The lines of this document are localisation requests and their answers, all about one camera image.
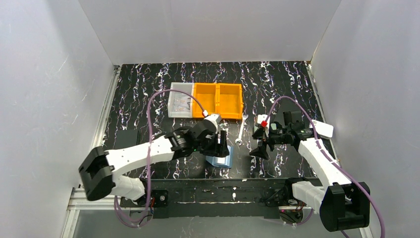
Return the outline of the blue card holder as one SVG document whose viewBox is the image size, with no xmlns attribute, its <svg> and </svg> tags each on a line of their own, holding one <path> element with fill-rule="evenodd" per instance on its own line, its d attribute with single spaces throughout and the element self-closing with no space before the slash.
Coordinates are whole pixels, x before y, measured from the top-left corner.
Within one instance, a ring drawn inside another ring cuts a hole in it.
<svg viewBox="0 0 420 238">
<path fill-rule="evenodd" d="M 211 157 L 206 156 L 206 161 L 216 168 L 230 169 L 233 165 L 233 148 L 228 145 L 229 155 L 226 157 Z"/>
</svg>

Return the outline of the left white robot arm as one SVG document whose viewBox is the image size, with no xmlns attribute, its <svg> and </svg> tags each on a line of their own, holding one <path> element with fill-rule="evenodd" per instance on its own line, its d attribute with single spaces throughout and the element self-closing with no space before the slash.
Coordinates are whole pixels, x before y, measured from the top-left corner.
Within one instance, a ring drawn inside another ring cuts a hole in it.
<svg viewBox="0 0 420 238">
<path fill-rule="evenodd" d="M 95 147 L 78 169 L 87 200 L 96 201 L 116 195 L 138 201 L 147 194 L 147 181 L 127 177 L 127 172 L 185 158 L 194 152 L 208 157 L 227 157 L 231 152 L 226 139 L 224 130 L 216 132 L 202 126 L 185 126 L 151 143 L 107 151 L 102 146 Z"/>
</svg>

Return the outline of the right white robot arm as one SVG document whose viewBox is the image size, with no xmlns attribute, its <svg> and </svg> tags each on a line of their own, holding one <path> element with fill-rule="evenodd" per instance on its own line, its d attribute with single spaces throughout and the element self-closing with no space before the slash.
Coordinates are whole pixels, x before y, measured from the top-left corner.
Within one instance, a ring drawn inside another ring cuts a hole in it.
<svg viewBox="0 0 420 238">
<path fill-rule="evenodd" d="M 331 125 L 310 120 L 306 126 L 299 111 L 283 113 L 284 124 L 270 121 L 268 115 L 257 115 L 253 139 L 258 146 L 250 156 L 268 159 L 267 148 L 289 144 L 308 162 L 322 184 L 322 189 L 305 178 L 291 178 L 285 182 L 283 197 L 309 205 L 319 213 L 329 232 L 365 228 L 369 225 L 370 193 L 366 183 L 356 184 L 338 169 L 338 163 L 326 150 L 322 137 L 330 138 Z"/>
</svg>

